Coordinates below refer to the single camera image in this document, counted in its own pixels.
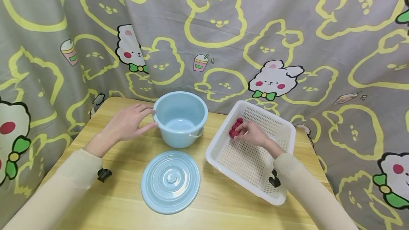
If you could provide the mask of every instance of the green bow tie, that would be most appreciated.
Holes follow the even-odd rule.
[[[384,200],[396,209],[409,208],[409,201],[400,197],[387,185],[386,174],[374,175],[373,182],[379,187],[381,193],[384,194]]]
[[[6,163],[6,175],[9,179],[14,179],[17,176],[17,161],[20,159],[21,155],[27,151],[31,143],[30,139],[24,136],[18,136],[13,143],[13,152],[9,154],[9,159]]]
[[[409,9],[399,14],[396,17],[396,22],[398,24],[409,24]]]
[[[146,65],[136,66],[135,64],[129,63],[129,71],[130,72],[145,72],[146,74],[149,74],[148,67]]]
[[[257,99],[257,98],[266,98],[266,100],[268,101],[274,101],[275,97],[276,97],[277,93],[263,93],[261,91],[255,91],[255,93],[253,93],[253,98]]]

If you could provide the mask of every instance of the black clip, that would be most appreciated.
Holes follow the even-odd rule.
[[[273,174],[274,178],[272,178],[272,177],[268,178],[268,181],[270,182],[270,184],[272,184],[273,187],[281,186],[281,182],[280,182],[279,178],[277,177],[277,171],[273,170],[271,173]]]
[[[109,179],[110,176],[112,176],[112,171],[110,171],[110,170],[108,170],[108,169],[101,168],[101,169],[98,171],[98,178],[97,178],[97,179],[98,179],[100,182],[105,183],[105,182],[107,181],[107,179]]]

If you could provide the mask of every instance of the light blue lid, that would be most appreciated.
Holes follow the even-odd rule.
[[[193,158],[180,151],[164,152],[153,158],[141,182],[143,200],[160,214],[186,209],[196,198],[199,187],[199,168]]]

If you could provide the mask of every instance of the white plastic basket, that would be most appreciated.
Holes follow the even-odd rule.
[[[274,159],[261,147],[230,138],[229,131],[241,117],[253,122],[287,153],[293,154],[295,127],[281,117],[244,100],[237,101],[206,150],[206,160],[221,173],[267,202],[279,206],[285,202],[287,190],[269,181]]]

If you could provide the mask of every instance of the tabletop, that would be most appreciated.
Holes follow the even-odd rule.
[[[119,97],[107,99],[42,183],[55,173],[72,152],[83,148],[100,132],[116,112],[134,103],[146,102]],[[156,128],[132,141],[118,143],[105,155],[104,168],[110,169],[113,175],[105,183],[96,181],[81,201],[67,213],[58,229],[316,230],[312,219],[290,193],[283,205],[273,206],[207,163],[205,151],[225,118],[226,115],[209,113],[203,136],[192,146],[180,150],[196,161],[201,177],[199,193],[184,211],[161,215],[149,209],[143,201],[140,190],[143,170],[156,155],[172,150],[164,143]],[[142,125],[152,121],[150,115]],[[303,130],[296,129],[294,156],[332,192],[309,138]]]

